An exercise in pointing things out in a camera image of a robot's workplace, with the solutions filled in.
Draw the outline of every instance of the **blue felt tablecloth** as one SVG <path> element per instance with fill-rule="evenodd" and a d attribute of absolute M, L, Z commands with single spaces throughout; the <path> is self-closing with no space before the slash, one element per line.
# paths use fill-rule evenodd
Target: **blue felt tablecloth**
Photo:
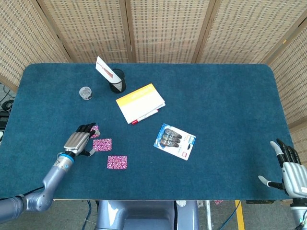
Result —
<path fill-rule="evenodd" d="M 127 89 L 113 93 L 94 64 L 26 68 L 0 146 L 0 197 L 41 181 L 80 124 L 96 122 L 112 151 L 76 158 L 55 198 L 283 199 L 258 175 L 281 180 L 270 140 L 291 145 L 273 72 L 265 65 L 110 64 Z M 165 99 L 159 113 L 128 125 L 116 99 L 153 83 Z M 89 86 L 84 101 L 79 89 Z M 153 147 L 163 123 L 196 136 L 188 161 Z M 87 149 L 92 147 L 91 139 Z M 128 156 L 126 170 L 106 168 L 108 155 Z"/>

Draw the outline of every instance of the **yellow notepad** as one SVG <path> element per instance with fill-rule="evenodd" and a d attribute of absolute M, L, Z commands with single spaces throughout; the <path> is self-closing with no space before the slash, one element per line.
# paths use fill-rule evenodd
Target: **yellow notepad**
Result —
<path fill-rule="evenodd" d="M 146 85 L 116 100 L 126 121 L 132 121 L 165 106 L 165 101 L 153 84 Z"/>

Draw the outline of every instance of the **robotic arm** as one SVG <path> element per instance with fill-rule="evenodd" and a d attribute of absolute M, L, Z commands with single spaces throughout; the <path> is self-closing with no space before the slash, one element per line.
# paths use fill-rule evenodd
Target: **robotic arm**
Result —
<path fill-rule="evenodd" d="M 59 155 L 48 174 L 43 179 L 44 190 L 0 201 L 0 224 L 18 218 L 24 211 L 42 212 L 52 204 L 53 195 L 59 183 L 74 163 L 78 155 L 92 156 L 94 151 L 84 150 L 89 138 L 99 131 L 93 130 L 95 123 L 80 126 L 64 145 L 65 153 Z"/>
<path fill-rule="evenodd" d="M 258 176 L 258 178 L 268 187 L 284 190 L 293 199 L 290 206 L 297 225 L 295 230 L 307 230 L 307 169 L 301 164 L 294 148 L 286 146 L 279 139 L 277 143 L 270 142 L 282 169 L 282 183 L 269 181 L 263 176 Z"/>

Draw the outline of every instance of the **yellow tape line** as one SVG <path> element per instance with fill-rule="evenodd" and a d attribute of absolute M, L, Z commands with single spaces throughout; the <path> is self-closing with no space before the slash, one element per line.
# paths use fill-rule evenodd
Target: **yellow tape line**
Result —
<path fill-rule="evenodd" d="M 235 201 L 236 207 L 239 204 L 239 202 L 240 202 L 239 200 Z M 236 219 L 238 221 L 238 230 L 244 230 L 244 220 L 243 220 L 242 204 L 241 203 L 236 210 Z"/>

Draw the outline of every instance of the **red pen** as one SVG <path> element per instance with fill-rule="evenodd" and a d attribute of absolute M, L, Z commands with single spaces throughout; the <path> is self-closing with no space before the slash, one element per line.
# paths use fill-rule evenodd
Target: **red pen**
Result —
<path fill-rule="evenodd" d="M 154 109 L 151 112 L 145 114 L 144 116 L 141 116 L 139 119 L 132 121 L 132 124 L 135 125 L 135 124 L 139 123 L 140 121 L 148 118 L 149 116 L 156 114 L 158 111 L 159 111 L 158 109 Z"/>

